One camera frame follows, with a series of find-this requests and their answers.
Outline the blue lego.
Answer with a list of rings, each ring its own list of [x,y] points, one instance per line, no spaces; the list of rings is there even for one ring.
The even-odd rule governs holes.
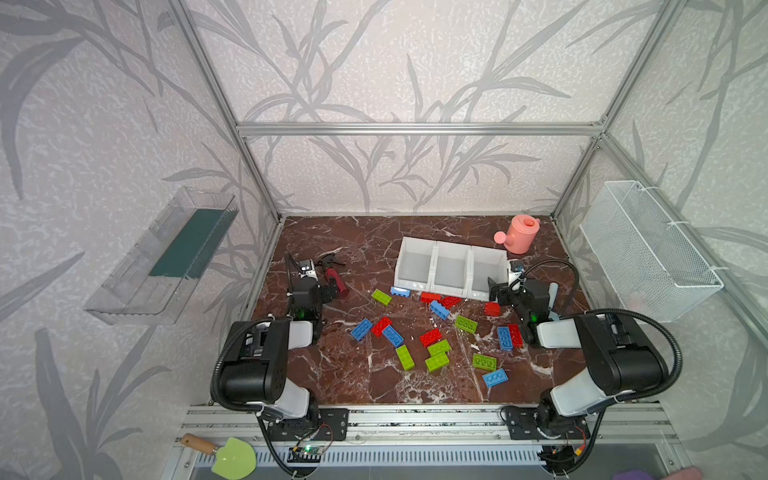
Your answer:
[[[403,337],[391,326],[387,326],[382,335],[392,344],[394,348],[399,348],[404,344]]]
[[[446,320],[450,315],[450,310],[444,307],[439,301],[433,300],[429,303],[430,310],[440,319]]]
[[[400,287],[395,287],[395,286],[390,288],[390,293],[392,295],[401,296],[401,297],[404,297],[404,298],[409,298],[411,296],[411,291],[410,290],[404,289],[404,288],[400,288]]]
[[[512,351],[514,349],[511,332],[508,326],[497,327],[497,338],[502,351]]]
[[[488,388],[492,388],[494,386],[500,385],[509,380],[507,373],[504,369],[498,369],[498,370],[486,373],[482,376],[482,379]]]
[[[373,323],[365,318],[358,323],[350,332],[356,341],[361,341],[373,328]]]

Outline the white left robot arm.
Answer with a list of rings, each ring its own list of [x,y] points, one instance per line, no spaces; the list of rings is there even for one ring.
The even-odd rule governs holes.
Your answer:
[[[320,407],[310,389],[288,378],[289,352],[317,344],[325,326],[323,306],[348,293],[335,270],[341,264],[334,253],[300,262],[287,254],[286,313],[234,323],[216,362],[213,401],[254,413],[269,441],[346,439],[349,411]]]

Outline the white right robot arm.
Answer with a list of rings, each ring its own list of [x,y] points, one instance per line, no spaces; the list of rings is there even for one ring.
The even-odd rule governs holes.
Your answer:
[[[554,296],[549,286],[531,278],[534,270],[511,265],[506,279],[489,278],[490,301],[515,311],[524,344],[579,350],[585,367],[565,383],[543,391],[535,407],[502,407],[500,417],[512,439],[557,440],[582,433],[589,440],[597,430],[588,425],[588,416],[657,396],[677,382],[683,353],[664,325],[618,308],[559,317],[551,310]]]

